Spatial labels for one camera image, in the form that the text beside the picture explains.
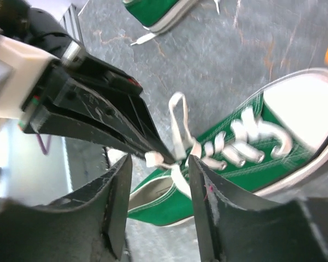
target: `shoe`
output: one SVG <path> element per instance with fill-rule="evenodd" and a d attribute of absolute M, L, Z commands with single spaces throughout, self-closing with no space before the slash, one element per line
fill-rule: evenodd
<path fill-rule="evenodd" d="M 219 0 L 214 1 L 216 3 L 216 8 L 218 8 Z M 123 0 L 123 4 L 129 13 L 150 32 L 137 39 L 137 41 L 131 45 L 145 43 L 158 34 L 165 33 L 197 2 L 198 0 Z"/>
<path fill-rule="evenodd" d="M 185 138 L 173 110 L 182 100 Z M 328 160 L 328 70 L 307 69 L 276 80 L 197 139 L 188 129 L 182 93 L 169 101 L 177 162 L 157 166 L 130 195 L 128 217 L 160 227 L 192 218 L 187 155 L 193 154 L 241 188 L 265 196 L 291 187 Z"/>

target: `white shoelace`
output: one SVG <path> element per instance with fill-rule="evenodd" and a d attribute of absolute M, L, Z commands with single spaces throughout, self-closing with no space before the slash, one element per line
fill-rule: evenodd
<path fill-rule="evenodd" d="M 182 139 L 177 120 L 174 115 L 174 108 L 178 102 L 183 102 L 183 125 L 185 137 Z M 227 167 L 226 161 L 218 161 L 212 158 L 214 154 L 221 153 L 231 164 L 242 167 L 246 161 L 261 163 L 265 153 L 252 147 L 248 142 L 256 141 L 261 138 L 276 138 L 280 146 L 275 146 L 271 152 L 274 158 L 288 155 L 292 149 L 291 136 L 280 126 L 263 121 L 262 118 L 255 119 L 253 108 L 245 108 L 241 113 L 241 119 L 235 119 L 231 123 L 231 130 L 235 139 L 228 144 L 225 143 L 225 132 L 220 132 L 215 136 L 214 143 L 208 141 L 204 144 L 205 156 L 202 157 L 202 145 L 192 137 L 188 128 L 188 106 L 185 96 L 177 92 L 169 101 L 169 111 L 171 116 L 171 130 L 174 144 L 174 153 L 177 160 L 183 160 L 187 157 L 186 150 L 192 147 L 190 154 L 201 158 L 202 162 L 214 170 L 224 170 Z M 148 167 L 164 167 L 171 169 L 171 178 L 179 191 L 188 198 L 191 197 L 190 186 L 180 171 L 180 163 L 172 165 L 163 162 L 163 156 L 155 151 L 145 154 Z"/>
<path fill-rule="evenodd" d="M 214 0 L 215 6 L 216 6 L 216 11 L 218 12 L 218 15 L 220 15 L 220 7 L 219 7 L 219 3 L 221 0 Z M 131 43 L 130 46 L 133 45 L 141 45 L 143 43 L 148 42 L 149 40 L 152 40 L 153 38 L 155 38 L 158 34 L 155 33 L 148 33 L 145 34 L 143 36 L 141 36 L 140 38 L 138 38 L 135 42 Z"/>

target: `shoe sole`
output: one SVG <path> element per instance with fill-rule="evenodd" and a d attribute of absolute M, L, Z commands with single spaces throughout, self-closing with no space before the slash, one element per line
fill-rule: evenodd
<path fill-rule="evenodd" d="M 278 81 L 283 81 L 285 79 L 288 79 L 288 78 L 291 78 L 293 76 L 300 75 L 300 74 L 303 74 L 303 73 L 322 73 L 322 74 L 324 73 L 324 74 L 328 75 L 328 69 L 312 68 L 312 69 L 305 69 L 305 70 L 297 71 L 297 72 L 295 72 L 293 74 L 290 74 L 290 75 L 286 75 L 286 76 L 284 76 L 284 77 L 282 77 L 282 78 L 280 78 L 280 79 L 278 79 L 274 82 L 269 83 L 268 85 L 266 85 L 262 89 L 258 90 L 253 95 L 251 95 L 250 98 L 253 97 L 255 94 L 257 94 L 257 93 L 269 88 L 270 86 L 274 85 Z M 265 187 L 265 188 L 263 188 L 263 189 L 261 189 L 257 192 L 254 192 L 254 194 L 259 196 L 259 197 L 266 197 L 266 196 L 272 195 L 276 192 L 280 192 L 281 190 L 285 190 L 285 189 L 289 189 L 291 187 L 294 187 L 297 184 L 299 184 L 301 181 L 309 178 L 311 174 L 313 174 L 317 169 L 319 169 L 321 166 L 323 166 L 327 161 L 328 161 L 328 144 L 321 151 L 321 153 L 315 159 L 313 159 L 311 162 L 309 162 L 307 165 L 299 168 L 298 170 L 293 172 L 291 175 L 289 175 L 289 176 L 287 176 L 287 177 L 273 183 L 272 185 L 267 186 L 267 187 Z M 191 220 L 192 218 L 194 218 L 194 216 L 185 218 L 185 219 L 180 220 L 178 222 L 175 222 L 173 224 L 165 225 L 165 226 L 162 226 L 162 227 L 163 228 L 165 228 L 165 227 L 174 227 L 176 225 L 186 223 L 187 221 Z"/>
<path fill-rule="evenodd" d="M 145 29 L 155 34 L 161 34 L 172 28 L 186 13 L 192 8 L 198 0 L 178 1 L 170 10 L 153 26 Z"/>

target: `white toe cap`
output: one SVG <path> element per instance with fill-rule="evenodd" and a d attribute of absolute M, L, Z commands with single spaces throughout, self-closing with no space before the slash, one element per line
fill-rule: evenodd
<path fill-rule="evenodd" d="M 317 151 L 328 137 L 328 75 L 308 73 L 269 87 L 264 102 L 294 138 Z"/>

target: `gray table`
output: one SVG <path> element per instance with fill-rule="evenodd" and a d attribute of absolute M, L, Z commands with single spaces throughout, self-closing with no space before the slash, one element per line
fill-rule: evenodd
<path fill-rule="evenodd" d="M 169 147 L 167 103 L 175 91 L 186 94 L 190 128 L 199 135 L 269 81 L 324 66 L 328 47 L 328 0 L 222 0 L 220 16 L 212 0 L 200 1 L 171 32 L 133 47 L 144 29 L 121 0 L 90 0 L 80 23 L 88 50 L 144 87 L 143 98 Z M 83 147 L 84 155 L 99 150 Z M 151 172 L 134 159 L 133 187 Z M 320 172 L 325 175 L 275 199 L 328 196 L 328 165 Z M 135 261 L 200 260 L 193 224 L 157 228 L 129 219 L 127 232 Z"/>

